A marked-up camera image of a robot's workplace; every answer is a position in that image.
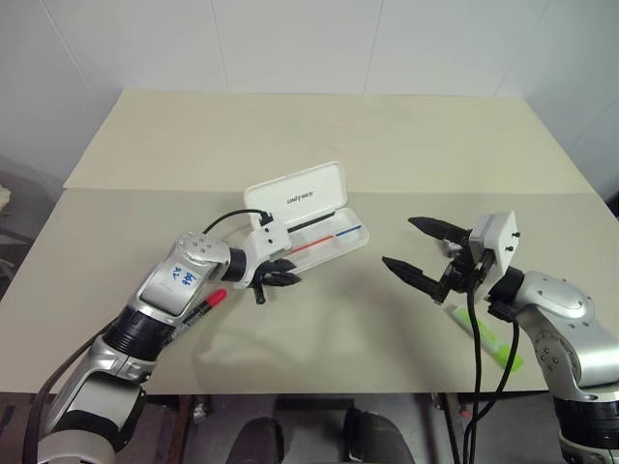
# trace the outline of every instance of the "green pen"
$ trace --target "green pen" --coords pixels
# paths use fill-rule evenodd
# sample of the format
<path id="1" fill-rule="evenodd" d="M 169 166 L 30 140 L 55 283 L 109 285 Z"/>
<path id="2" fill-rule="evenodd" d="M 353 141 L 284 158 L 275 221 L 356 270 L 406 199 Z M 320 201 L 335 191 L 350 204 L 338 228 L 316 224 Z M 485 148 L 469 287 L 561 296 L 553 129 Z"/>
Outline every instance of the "green pen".
<path id="1" fill-rule="evenodd" d="M 466 306 L 458 306 L 456 309 L 450 312 L 454 320 L 466 330 L 466 332 L 473 336 L 473 328 L 471 327 L 471 319 L 468 317 L 468 310 Z M 478 325 L 480 326 L 480 339 L 482 346 L 486 352 L 491 355 L 498 364 L 505 368 L 507 365 L 507 358 L 510 356 L 511 346 L 506 343 L 499 335 L 494 333 L 486 324 L 478 319 Z M 512 365 L 512 372 L 519 370 L 524 364 L 524 359 L 518 354 L 514 358 L 514 365 Z"/>

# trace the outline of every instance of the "white pen box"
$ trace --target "white pen box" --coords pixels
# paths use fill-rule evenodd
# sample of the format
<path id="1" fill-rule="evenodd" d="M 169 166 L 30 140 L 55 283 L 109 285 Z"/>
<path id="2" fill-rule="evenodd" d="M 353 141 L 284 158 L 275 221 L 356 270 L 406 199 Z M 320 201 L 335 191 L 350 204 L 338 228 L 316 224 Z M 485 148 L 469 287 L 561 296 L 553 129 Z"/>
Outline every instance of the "white pen box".
<path id="1" fill-rule="evenodd" d="M 273 214 L 285 223 L 292 250 L 285 258 L 300 273 L 365 245 L 369 231 L 346 208 L 346 182 L 337 161 L 320 164 L 245 190 L 247 208 Z M 260 226 L 252 215 L 251 226 Z"/>

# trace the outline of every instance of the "marker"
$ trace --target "marker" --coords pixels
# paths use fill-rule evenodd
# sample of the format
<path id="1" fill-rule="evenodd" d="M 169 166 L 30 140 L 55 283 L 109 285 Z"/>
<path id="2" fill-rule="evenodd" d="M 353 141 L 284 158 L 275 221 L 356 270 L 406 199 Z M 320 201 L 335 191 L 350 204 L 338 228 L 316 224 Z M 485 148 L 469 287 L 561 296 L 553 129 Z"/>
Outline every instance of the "marker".
<path id="1" fill-rule="evenodd" d="M 170 335 L 170 337 L 165 341 L 165 344 L 169 343 L 175 338 L 178 338 L 181 334 L 184 334 L 185 331 L 191 327 L 200 317 L 209 312 L 219 303 L 221 303 L 225 297 L 227 296 L 227 292 L 220 288 L 216 290 L 211 295 L 206 297 L 202 303 L 194 307 L 189 315 L 183 319 L 181 325 L 176 328 L 176 330 Z"/>
<path id="2" fill-rule="evenodd" d="M 339 238 L 342 235 L 346 235 L 346 234 L 348 234 L 350 232 L 354 232 L 355 230 L 359 230 L 359 229 L 361 229 L 361 224 L 355 225 L 353 227 L 349 227 L 349 228 L 344 229 L 344 230 L 342 230 L 342 231 L 340 231 L 340 232 L 338 232 L 336 234 L 331 234 L 331 235 L 328 235 L 326 237 L 323 237 L 322 239 L 318 239 L 318 240 L 316 240 L 314 242 L 310 242 L 308 244 L 305 244 L 305 245 L 299 246 L 297 248 L 294 248 L 288 254 L 296 253 L 297 251 L 301 251 L 302 249 L 306 249 L 306 248 L 309 248 L 309 247 L 313 247 L 314 245 L 322 244 L 323 242 L 326 242 L 326 241 L 331 240 L 331 239 Z"/>

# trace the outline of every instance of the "table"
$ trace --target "table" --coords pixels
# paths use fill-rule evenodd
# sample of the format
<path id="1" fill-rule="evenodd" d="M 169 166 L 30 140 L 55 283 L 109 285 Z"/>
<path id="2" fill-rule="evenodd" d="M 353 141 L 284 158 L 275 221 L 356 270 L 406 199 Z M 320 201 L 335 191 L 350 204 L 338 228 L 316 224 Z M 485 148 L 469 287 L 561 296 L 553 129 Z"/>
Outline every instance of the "table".
<path id="1" fill-rule="evenodd" d="M 385 135 L 407 118 L 418 126 Z M 344 164 L 369 245 L 269 289 L 265 306 L 234 292 L 163 351 L 149 393 L 471 391 L 470 336 L 380 262 L 390 255 L 440 276 L 447 260 L 410 216 L 471 226 L 516 210 L 514 264 L 577 282 L 619 334 L 617 222 L 522 101 L 129 92 L 0 304 L 0 391 L 35 391 L 118 313 L 177 235 L 241 206 L 244 187 L 331 159 Z M 214 233 L 234 244 L 247 224 L 237 217 Z M 507 324 L 479 314 L 509 341 Z M 519 353 L 525 364 L 507 390 L 544 390 L 526 338 Z M 484 361 L 491 391 L 501 369 Z"/>

